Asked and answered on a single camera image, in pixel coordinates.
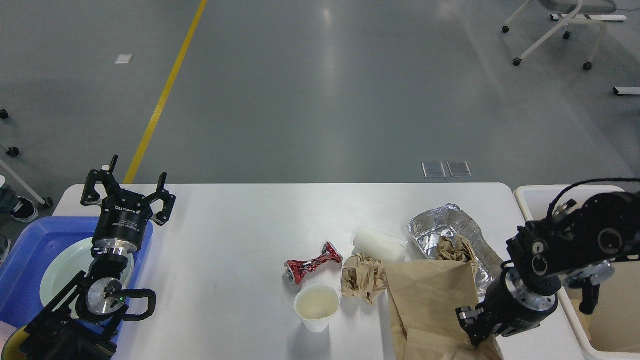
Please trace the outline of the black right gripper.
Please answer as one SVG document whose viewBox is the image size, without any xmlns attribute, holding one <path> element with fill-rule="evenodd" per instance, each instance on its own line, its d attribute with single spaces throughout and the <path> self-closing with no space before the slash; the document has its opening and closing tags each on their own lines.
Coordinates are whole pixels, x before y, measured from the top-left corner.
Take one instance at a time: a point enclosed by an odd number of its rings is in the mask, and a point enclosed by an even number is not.
<svg viewBox="0 0 640 360">
<path fill-rule="evenodd" d="M 534 330 L 558 308 L 557 294 L 539 295 L 516 269 L 505 269 L 487 289 L 480 307 L 455 309 L 458 324 L 474 347 L 489 337 L 507 338 Z"/>
</svg>

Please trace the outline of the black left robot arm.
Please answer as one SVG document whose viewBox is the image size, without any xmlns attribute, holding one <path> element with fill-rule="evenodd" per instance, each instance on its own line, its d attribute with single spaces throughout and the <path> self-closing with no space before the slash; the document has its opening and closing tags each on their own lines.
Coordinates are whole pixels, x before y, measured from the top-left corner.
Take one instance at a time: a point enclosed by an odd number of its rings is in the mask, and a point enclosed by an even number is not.
<svg viewBox="0 0 640 360">
<path fill-rule="evenodd" d="M 93 261 L 23 328 L 16 351 L 25 360 L 110 360 L 121 323 L 144 321 L 155 312 L 157 294 L 128 288 L 122 275 L 130 256 L 142 250 L 149 223 L 169 221 L 176 196 L 165 187 L 165 172 L 151 194 L 123 189 L 114 177 L 117 161 L 114 155 L 107 168 L 87 174 L 80 203 L 100 208 Z"/>
</svg>

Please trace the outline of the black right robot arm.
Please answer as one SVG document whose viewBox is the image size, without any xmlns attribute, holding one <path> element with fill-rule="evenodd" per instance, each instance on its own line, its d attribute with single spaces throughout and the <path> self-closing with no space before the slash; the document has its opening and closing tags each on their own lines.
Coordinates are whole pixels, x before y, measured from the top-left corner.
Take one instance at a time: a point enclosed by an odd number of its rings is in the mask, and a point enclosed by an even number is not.
<svg viewBox="0 0 640 360">
<path fill-rule="evenodd" d="M 591 315 L 599 303 L 601 284 L 615 262 L 639 260 L 637 192 L 598 193 L 581 207 L 574 199 L 560 204 L 565 187 L 548 205 L 544 218 L 527 221 L 506 241 L 509 259 L 484 300 L 455 310 L 474 347 L 493 336 L 513 335 L 539 327 L 558 308 L 562 287 L 581 289 L 579 310 Z"/>
</svg>

